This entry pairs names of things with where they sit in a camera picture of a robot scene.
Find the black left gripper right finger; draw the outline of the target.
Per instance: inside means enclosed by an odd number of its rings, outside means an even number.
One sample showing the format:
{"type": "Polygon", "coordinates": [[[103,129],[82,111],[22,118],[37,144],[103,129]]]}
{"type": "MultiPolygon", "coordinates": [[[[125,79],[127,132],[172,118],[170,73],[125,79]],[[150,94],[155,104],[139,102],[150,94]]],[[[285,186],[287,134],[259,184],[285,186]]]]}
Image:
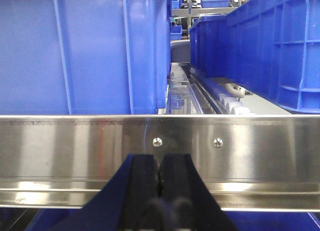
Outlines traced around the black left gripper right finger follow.
{"type": "Polygon", "coordinates": [[[160,196],[171,205],[176,229],[236,231],[200,177],[190,154],[166,154],[160,165],[160,196]]]}

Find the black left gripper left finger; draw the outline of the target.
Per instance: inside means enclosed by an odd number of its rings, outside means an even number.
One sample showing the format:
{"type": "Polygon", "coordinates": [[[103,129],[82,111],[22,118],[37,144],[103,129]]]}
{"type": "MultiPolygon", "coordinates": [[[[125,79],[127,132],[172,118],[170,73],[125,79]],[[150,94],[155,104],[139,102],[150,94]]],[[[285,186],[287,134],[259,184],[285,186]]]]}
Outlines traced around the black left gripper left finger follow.
{"type": "Polygon", "coordinates": [[[158,196],[157,171],[152,154],[129,154],[96,196],[52,230],[115,231],[134,227],[148,201],[158,196]]]}

